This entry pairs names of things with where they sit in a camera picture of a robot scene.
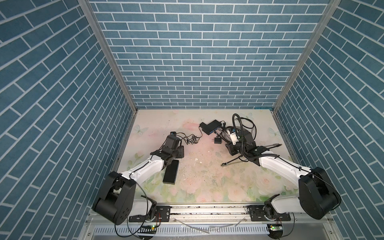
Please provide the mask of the black network switch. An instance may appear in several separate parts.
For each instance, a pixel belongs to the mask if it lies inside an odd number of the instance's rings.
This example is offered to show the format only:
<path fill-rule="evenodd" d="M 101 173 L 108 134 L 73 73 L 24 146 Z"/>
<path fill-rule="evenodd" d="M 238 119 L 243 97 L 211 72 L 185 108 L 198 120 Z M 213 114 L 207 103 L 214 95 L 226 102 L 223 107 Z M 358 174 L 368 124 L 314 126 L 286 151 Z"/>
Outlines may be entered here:
<path fill-rule="evenodd" d="M 209 124 L 200 123 L 200 128 L 207 135 L 214 133 L 217 129 L 221 127 L 222 127 L 222 124 L 217 120 L 213 120 Z"/>

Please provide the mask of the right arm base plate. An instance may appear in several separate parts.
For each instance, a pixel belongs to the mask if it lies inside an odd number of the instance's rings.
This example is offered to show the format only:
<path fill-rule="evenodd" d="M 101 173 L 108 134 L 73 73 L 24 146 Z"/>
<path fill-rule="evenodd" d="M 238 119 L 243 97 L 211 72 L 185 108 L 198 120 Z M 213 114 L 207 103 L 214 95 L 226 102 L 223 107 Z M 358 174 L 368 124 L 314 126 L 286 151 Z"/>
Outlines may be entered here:
<path fill-rule="evenodd" d="M 252 222 L 263 221 L 291 221 L 291 216 L 288 213 L 279 214 L 269 206 L 265 205 L 250 205 L 246 207 L 246 211 L 249 213 Z"/>

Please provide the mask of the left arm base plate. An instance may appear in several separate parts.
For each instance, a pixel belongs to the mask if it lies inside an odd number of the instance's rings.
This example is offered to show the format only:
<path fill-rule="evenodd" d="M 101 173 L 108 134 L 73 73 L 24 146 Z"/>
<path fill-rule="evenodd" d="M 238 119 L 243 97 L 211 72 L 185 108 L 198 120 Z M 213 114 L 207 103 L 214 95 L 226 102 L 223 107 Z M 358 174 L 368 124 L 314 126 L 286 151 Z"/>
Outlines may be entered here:
<path fill-rule="evenodd" d="M 170 213 L 171 213 L 171 207 L 170 206 L 156 206 L 151 207 L 149 212 L 146 216 L 144 215 L 131 215 L 128 218 L 128 221 L 130 223 L 141 223 L 143 221 L 147 222 L 154 222 L 156 220 L 156 217 L 160 217 L 161 222 L 169 222 L 170 219 Z"/>

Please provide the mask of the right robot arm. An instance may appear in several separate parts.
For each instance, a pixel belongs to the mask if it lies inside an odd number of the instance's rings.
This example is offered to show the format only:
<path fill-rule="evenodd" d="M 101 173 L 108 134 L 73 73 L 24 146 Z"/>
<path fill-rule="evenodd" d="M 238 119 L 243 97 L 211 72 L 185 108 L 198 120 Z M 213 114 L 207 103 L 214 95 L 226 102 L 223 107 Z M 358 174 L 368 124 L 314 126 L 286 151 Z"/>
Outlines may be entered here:
<path fill-rule="evenodd" d="M 266 200 L 263 208 L 266 219 L 274 221 L 282 214 L 306 213 L 320 220 L 342 203 L 341 195 L 324 169 L 304 167 L 274 154 L 272 149 L 280 144 L 258 146 L 246 130 L 226 130 L 224 140 L 232 156 L 240 154 L 248 162 L 277 173 L 298 188 L 295 194 L 276 194 Z"/>

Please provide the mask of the small black power adapter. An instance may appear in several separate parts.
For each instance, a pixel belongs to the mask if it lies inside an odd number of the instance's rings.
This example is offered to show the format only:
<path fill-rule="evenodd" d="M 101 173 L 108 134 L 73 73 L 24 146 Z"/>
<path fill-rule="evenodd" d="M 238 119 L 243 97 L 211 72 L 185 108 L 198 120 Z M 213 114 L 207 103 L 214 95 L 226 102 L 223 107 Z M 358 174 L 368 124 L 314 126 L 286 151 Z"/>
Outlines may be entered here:
<path fill-rule="evenodd" d="M 214 143 L 215 144 L 221 144 L 222 143 L 222 138 L 221 137 L 215 137 L 214 138 Z"/>

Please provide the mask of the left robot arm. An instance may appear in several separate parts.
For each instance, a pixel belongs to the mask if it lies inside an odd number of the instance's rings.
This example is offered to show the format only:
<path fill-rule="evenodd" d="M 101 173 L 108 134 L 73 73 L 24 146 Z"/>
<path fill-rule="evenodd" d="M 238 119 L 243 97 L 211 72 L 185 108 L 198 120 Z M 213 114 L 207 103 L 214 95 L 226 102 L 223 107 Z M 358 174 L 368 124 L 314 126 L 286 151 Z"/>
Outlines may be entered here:
<path fill-rule="evenodd" d="M 122 172 L 110 172 L 103 181 L 92 209 L 115 225 L 125 221 L 153 220 L 157 202 L 147 195 L 135 198 L 136 188 L 150 177 L 184 157 L 182 140 L 171 132 L 162 146 L 150 153 L 149 159 Z"/>

